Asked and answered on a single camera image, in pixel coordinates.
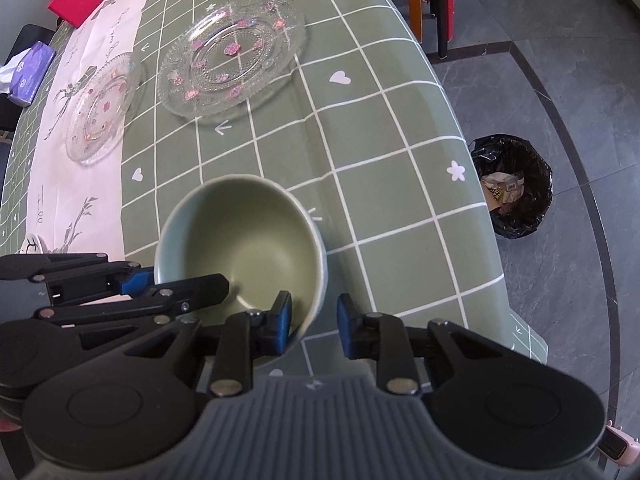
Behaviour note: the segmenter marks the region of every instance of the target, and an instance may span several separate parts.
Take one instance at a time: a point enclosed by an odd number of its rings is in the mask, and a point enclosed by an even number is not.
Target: white tissue
[[[0,68],[0,94],[9,93],[9,85],[11,84],[11,78],[14,76],[15,69],[30,50],[31,47],[23,50],[20,54],[16,54],[9,60],[9,63]]]

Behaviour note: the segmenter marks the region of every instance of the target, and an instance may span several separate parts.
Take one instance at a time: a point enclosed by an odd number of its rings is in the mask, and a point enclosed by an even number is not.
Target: green ceramic bowl
[[[209,180],[185,196],[162,228],[154,277],[166,283],[226,276],[219,305],[197,310],[204,325],[249,308],[269,310],[280,290],[292,297],[289,345],[316,318],[327,285],[326,251],[306,209],[278,184],[247,174]]]

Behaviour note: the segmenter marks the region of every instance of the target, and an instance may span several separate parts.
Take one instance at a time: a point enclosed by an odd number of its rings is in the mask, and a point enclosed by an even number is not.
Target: black chair
[[[40,27],[39,25],[25,25],[20,31],[18,39],[15,40],[9,57],[7,57],[4,64],[7,64],[16,54],[31,48],[38,41],[49,44],[53,35],[54,31],[48,28]],[[0,131],[14,133],[21,113],[22,108],[9,101],[7,94],[0,94]],[[0,136],[0,142],[3,141],[6,141],[6,137]]]

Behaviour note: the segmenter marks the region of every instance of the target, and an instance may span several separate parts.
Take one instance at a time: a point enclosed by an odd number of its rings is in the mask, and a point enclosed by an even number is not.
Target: green checkered tablecloth
[[[433,317],[466,324],[546,362],[542,338],[509,309],[460,127],[390,0],[292,0],[305,15],[307,43],[276,82],[278,91],[259,106],[249,99],[232,120],[185,122],[159,105],[156,73],[171,42],[226,1],[146,1],[134,46],[146,81],[127,114],[122,155],[127,259],[153,264],[164,222],[196,186],[229,173],[257,174],[289,189],[311,213],[330,273],[324,307],[302,343],[259,373],[368,369],[341,357],[341,292],[407,325]],[[58,48],[67,34],[56,35]],[[43,95],[20,120],[12,149],[0,209],[3,253],[17,251],[24,237]]]

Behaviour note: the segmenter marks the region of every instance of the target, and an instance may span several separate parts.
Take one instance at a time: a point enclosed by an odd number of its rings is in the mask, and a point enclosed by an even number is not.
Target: dining table
[[[289,190],[326,248],[324,304],[297,345],[257,375],[369,373],[342,356],[336,301],[406,326],[448,319],[545,363],[545,341],[509,306],[489,211],[441,83],[391,0],[288,0],[306,40],[287,69],[234,114],[185,120],[158,98],[175,41],[231,0],[105,0],[57,55],[11,146],[0,254],[27,234],[43,251],[107,253],[152,266],[177,203],[207,180],[254,174]],[[69,160],[82,86],[132,52],[142,76],[122,142],[103,160]]]

